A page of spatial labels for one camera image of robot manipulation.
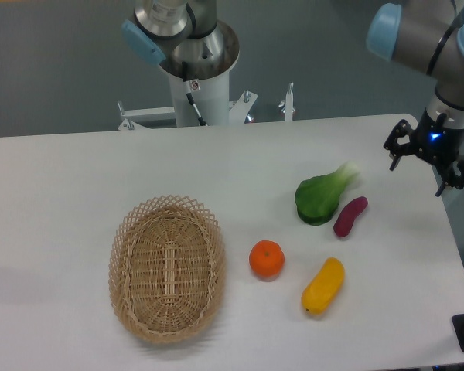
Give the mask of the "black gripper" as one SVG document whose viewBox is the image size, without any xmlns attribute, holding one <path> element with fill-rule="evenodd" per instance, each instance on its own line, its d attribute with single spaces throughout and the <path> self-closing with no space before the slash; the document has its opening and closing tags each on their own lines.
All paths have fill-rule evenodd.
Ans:
<svg viewBox="0 0 464 371">
<path fill-rule="evenodd" d="M 392 160 L 391 171 L 402 157 L 411 155 L 434 165 L 442 180 L 435 193 L 439 197 L 447 188 L 464 188 L 464 155 L 459 154 L 463 141 L 464 129 L 446 128 L 424 111 L 415 129 L 407 120 L 400 120 L 384 142 L 384 149 Z"/>
</svg>

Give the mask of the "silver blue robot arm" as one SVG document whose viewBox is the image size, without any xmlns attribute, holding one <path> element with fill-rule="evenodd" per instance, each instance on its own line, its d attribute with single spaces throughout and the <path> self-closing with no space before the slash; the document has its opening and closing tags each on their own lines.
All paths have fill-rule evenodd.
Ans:
<svg viewBox="0 0 464 371">
<path fill-rule="evenodd" d="M 180 127 L 243 124 L 256 101 L 229 100 L 229 73 L 239 57 L 237 35 L 217 18 L 214 1 L 140 1 L 121 34 L 140 59 L 169 78 Z M 394 162 L 413 155 L 433 166 L 441 188 L 464 187 L 464 1 L 382 5 L 366 45 L 373 54 L 436 81 L 416 128 L 401 121 L 384 147 Z"/>
</svg>

